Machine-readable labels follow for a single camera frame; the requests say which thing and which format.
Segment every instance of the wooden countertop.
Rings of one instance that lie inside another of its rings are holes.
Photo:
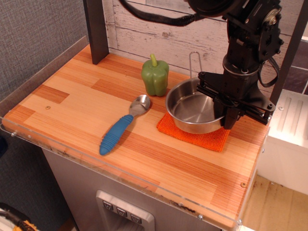
[[[142,63],[109,54],[98,65],[87,46],[13,108],[7,130],[86,167],[129,184],[226,230],[235,226],[268,127],[246,116],[221,153],[159,132],[165,97],[150,97],[113,151],[99,155],[104,134],[145,94]],[[168,89],[188,79],[170,72]]]

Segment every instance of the blue spoon handle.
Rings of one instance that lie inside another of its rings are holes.
[[[107,132],[101,142],[101,155],[107,154],[115,147],[128,125],[130,125],[133,121],[133,119],[134,117],[132,115],[125,115],[110,128],[110,130]]]

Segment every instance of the black metal post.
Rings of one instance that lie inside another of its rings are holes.
[[[83,0],[92,62],[98,64],[109,54],[102,0]]]
[[[299,13],[297,23],[295,25],[290,44],[288,46],[287,52],[285,54],[283,63],[280,68],[280,75],[279,79],[276,82],[274,89],[272,91],[270,101],[272,101],[275,105],[277,104],[281,91],[283,89],[285,80],[288,76],[290,67],[292,65],[293,59],[295,57],[298,45],[302,39],[304,30],[307,25],[307,20],[308,20],[308,0],[304,0],[304,3],[302,5],[302,9]]]

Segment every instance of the white wooden wall panel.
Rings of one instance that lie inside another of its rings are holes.
[[[281,2],[281,38],[285,44],[282,52],[275,56],[279,66],[283,62],[294,25],[303,0]],[[136,8],[168,17],[177,18],[193,13],[183,0],[130,0]],[[158,60],[165,60],[170,70],[190,74],[189,54],[198,51],[202,68],[207,72],[222,73],[222,60],[228,49],[227,23],[221,18],[209,18],[191,23],[185,27],[168,26],[140,20],[126,11],[118,0],[103,0],[109,50],[112,53],[145,62],[151,53]],[[199,72],[197,56],[192,56],[193,76]],[[275,73],[268,66],[263,70],[264,82],[271,80]],[[265,95],[272,88],[260,87]]]

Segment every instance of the spoon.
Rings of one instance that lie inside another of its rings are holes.
[[[122,134],[131,124],[135,116],[142,115],[150,107],[150,98],[147,95],[138,96],[129,107],[129,114],[120,118],[106,133],[101,145],[100,154],[105,155],[110,152],[120,140]]]

